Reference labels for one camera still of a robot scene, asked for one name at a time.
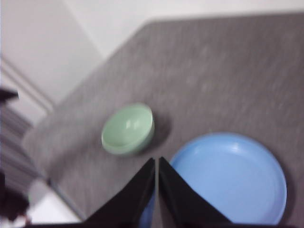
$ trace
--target plate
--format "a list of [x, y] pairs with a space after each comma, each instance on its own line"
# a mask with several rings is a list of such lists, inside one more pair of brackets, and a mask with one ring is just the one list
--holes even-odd
[[202, 136], [181, 148], [170, 163], [234, 223], [276, 225], [283, 215], [287, 189], [282, 168], [268, 149], [248, 137]]

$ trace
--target gray tabletop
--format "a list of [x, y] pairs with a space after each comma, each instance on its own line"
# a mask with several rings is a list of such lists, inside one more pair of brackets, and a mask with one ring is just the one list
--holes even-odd
[[[144, 102], [151, 146], [133, 157], [101, 147], [107, 118]], [[153, 22], [141, 28], [25, 136], [38, 168], [84, 216], [114, 196], [150, 157], [235, 132], [264, 144], [288, 187], [283, 222], [304, 227], [304, 14]], [[153, 226], [160, 227], [156, 205]]]

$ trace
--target white wall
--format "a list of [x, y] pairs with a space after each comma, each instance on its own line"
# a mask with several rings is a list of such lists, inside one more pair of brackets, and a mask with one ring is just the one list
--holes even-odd
[[23, 94], [14, 107], [33, 124], [43, 115], [25, 106], [42, 105], [49, 113], [101, 61], [101, 53], [62, 0], [1, 1], [2, 83]]
[[304, 10], [304, 0], [64, 0], [105, 58], [155, 18]]

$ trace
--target bowl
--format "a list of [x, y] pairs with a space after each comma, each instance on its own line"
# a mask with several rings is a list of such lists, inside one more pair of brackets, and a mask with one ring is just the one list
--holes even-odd
[[106, 151], [116, 155], [128, 155], [141, 151], [154, 134], [151, 108], [135, 103], [116, 112], [105, 123], [101, 142]]

